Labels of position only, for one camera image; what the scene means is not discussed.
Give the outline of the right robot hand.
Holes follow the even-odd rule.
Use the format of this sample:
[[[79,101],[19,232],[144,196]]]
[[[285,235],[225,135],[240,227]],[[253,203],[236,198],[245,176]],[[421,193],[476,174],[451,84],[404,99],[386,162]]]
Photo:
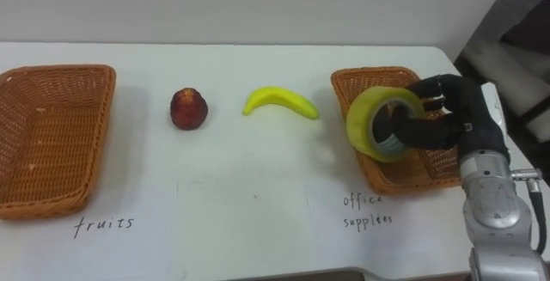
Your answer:
[[[429,77],[407,89],[420,100],[426,112],[447,109],[437,119],[410,118],[398,106],[390,118],[391,132],[406,146],[420,150],[449,150],[456,147],[463,157],[476,150],[490,150],[510,160],[504,134],[492,119],[480,85],[452,74]]]

